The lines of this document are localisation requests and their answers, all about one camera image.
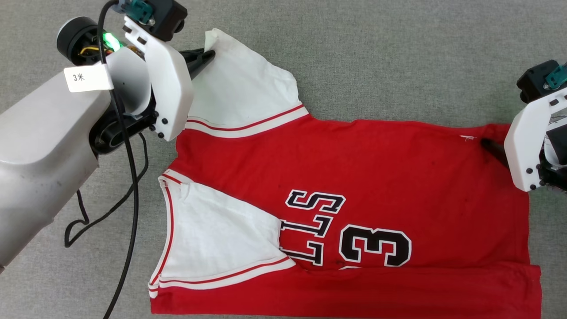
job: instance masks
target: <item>gray robot arm casing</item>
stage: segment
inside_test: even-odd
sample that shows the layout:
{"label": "gray robot arm casing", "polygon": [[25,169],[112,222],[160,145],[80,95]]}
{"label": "gray robot arm casing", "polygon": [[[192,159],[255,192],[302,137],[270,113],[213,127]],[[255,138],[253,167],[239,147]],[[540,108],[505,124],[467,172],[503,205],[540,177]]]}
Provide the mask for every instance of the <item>gray robot arm casing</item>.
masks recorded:
{"label": "gray robot arm casing", "polygon": [[0,116],[0,272],[97,168],[88,134],[110,100],[61,72]]}

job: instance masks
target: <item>black cable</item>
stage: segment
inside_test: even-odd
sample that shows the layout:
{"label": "black cable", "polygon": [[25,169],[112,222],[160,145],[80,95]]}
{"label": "black cable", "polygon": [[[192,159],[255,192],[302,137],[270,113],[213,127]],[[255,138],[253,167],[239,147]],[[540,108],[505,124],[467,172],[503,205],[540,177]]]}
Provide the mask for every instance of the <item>black cable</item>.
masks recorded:
{"label": "black cable", "polygon": [[[143,155],[144,155],[144,160],[145,160],[144,167],[143,167],[142,171],[140,172],[140,174],[138,175],[138,181],[140,181],[147,172],[149,160],[148,160],[148,156],[147,156],[146,139],[144,138],[142,133],[139,133],[138,135],[142,139]],[[117,210],[120,206],[122,206],[122,204],[124,204],[125,201],[128,200],[128,198],[130,197],[130,195],[132,194],[133,191],[134,191],[134,185],[131,185],[130,189],[128,189],[128,192],[126,192],[126,195],[124,195],[124,197],[122,197],[122,199],[120,199],[106,214],[104,214],[102,217],[98,218],[97,220],[93,221],[92,223],[90,223],[87,211],[84,208],[83,197],[81,196],[81,191],[80,190],[77,191],[77,199],[78,199],[78,202],[79,202],[79,208],[81,209],[81,214],[83,215],[83,219],[77,219],[77,220],[71,222],[69,225],[67,225],[67,228],[65,229],[65,237],[64,237],[65,247],[66,248],[71,247],[71,245],[74,244],[75,241],[77,241],[77,239],[79,239],[79,237],[83,233],[85,233],[91,227],[93,227],[94,225],[105,220],[108,216],[110,216],[112,213],[114,213],[115,210]],[[69,237],[71,235],[71,231],[73,230],[73,227],[77,224],[83,224],[83,225],[86,225],[86,226],[84,228],[82,228],[81,230],[79,230],[76,233],[76,235],[71,240],[69,240]]]}
{"label": "black cable", "polygon": [[[100,60],[102,64],[106,64],[106,53],[103,47],[103,29],[104,29],[104,19],[106,18],[106,14],[108,10],[113,6],[117,5],[119,2],[118,0],[110,0],[108,1],[100,11],[99,16],[99,24],[97,27],[97,36],[99,42],[99,54]],[[138,181],[136,176],[136,163],[134,162],[134,154],[132,153],[132,146],[130,144],[128,130],[126,129],[126,125],[124,124],[124,106],[121,103],[121,100],[116,95],[114,90],[110,90],[110,95],[112,98],[112,104],[115,107],[116,116],[118,118],[118,123],[120,128],[122,129],[122,137],[124,139],[124,146],[126,147],[126,152],[128,154],[128,162],[130,163],[130,172],[132,174],[132,186],[134,187],[134,214],[132,220],[132,232],[130,234],[130,245],[128,246],[128,253],[126,254],[126,261],[124,262],[124,268],[122,269],[122,275],[120,276],[120,280],[116,287],[116,291],[114,292],[114,296],[110,304],[108,305],[107,311],[104,314],[104,319],[109,319],[116,302],[118,301],[118,297],[120,296],[120,292],[122,291],[122,287],[124,286],[124,281],[126,280],[126,275],[128,274],[128,268],[130,267],[130,262],[132,261],[132,252],[134,251],[134,243],[136,241],[136,230],[138,228],[138,207],[139,207],[139,195],[138,195]]]}

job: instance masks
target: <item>gray carpet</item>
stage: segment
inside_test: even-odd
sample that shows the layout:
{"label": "gray carpet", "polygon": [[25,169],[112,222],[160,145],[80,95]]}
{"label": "gray carpet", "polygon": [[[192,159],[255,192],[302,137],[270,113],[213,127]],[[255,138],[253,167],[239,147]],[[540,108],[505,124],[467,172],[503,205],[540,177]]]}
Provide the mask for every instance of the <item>gray carpet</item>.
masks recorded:
{"label": "gray carpet", "polygon": [[[56,50],[59,27],[97,17],[99,0],[2,0],[0,111],[70,64]],[[567,60],[564,0],[287,1],[184,0],[177,49],[200,48],[220,28],[291,71],[301,100],[320,119],[419,120],[452,126],[510,122],[523,107],[517,78],[548,59]],[[108,30],[120,31],[112,14]],[[150,168],[130,273],[113,318],[150,314],[147,281],[165,241],[157,176],[175,146],[148,134]],[[133,139],[141,166],[141,143]],[[128,187],[123,149],[100,159],[83,186],[92,218]],[[0,276],[1,318],[101,318],[120,277],[132,201],[63,247],[65,226],[80,216],[76,199]],[[541,265],[543,318],[567,316],[567,195],[531,194],[532,262]]]}

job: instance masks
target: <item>jersey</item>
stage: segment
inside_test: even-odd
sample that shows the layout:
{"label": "jersey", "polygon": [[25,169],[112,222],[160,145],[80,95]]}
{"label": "jersey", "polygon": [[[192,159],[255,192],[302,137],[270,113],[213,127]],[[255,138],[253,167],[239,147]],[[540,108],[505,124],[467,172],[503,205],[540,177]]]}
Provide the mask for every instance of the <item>jersey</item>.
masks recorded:
{"label": "jersey", "polygon": [[293,75],[219,30],[160,177],[154,313],[539,318],[507,125],[312,117]]}

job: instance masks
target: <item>white label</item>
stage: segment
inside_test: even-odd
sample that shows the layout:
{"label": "white label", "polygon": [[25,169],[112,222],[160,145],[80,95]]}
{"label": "white label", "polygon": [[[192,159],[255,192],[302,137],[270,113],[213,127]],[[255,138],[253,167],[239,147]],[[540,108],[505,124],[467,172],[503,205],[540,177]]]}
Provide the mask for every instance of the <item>white label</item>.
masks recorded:
{"label": "white label", "polygon": [[108,65],[76,66],[63,70],[71,92],[112,90],[114,85],[108,73]]}

